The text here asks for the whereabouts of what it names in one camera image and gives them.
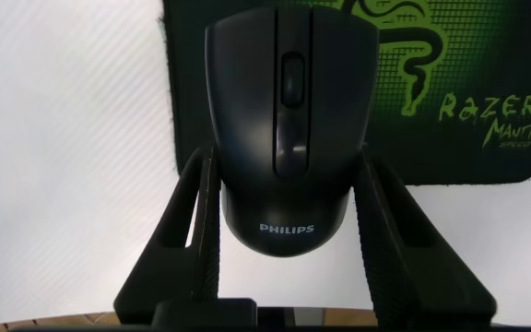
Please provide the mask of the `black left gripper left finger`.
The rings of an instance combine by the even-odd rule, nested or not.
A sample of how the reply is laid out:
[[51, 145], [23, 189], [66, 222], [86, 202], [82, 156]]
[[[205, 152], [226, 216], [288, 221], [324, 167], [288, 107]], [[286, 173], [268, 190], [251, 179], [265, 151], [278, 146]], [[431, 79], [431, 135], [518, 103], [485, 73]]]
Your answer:
[[164, 302], [218, 296], [219, 194], [218, 153], [199, 148], [114, 300], [121, 323], [149, 324]]

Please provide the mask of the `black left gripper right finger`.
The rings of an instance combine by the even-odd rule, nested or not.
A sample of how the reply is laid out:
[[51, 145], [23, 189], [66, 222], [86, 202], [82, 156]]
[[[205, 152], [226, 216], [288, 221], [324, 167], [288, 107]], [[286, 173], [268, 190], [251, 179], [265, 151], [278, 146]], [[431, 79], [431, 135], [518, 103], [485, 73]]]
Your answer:
[[494, 297], [395, 172], [362, 151], [353, 189], [379, 326], [490, 326]]

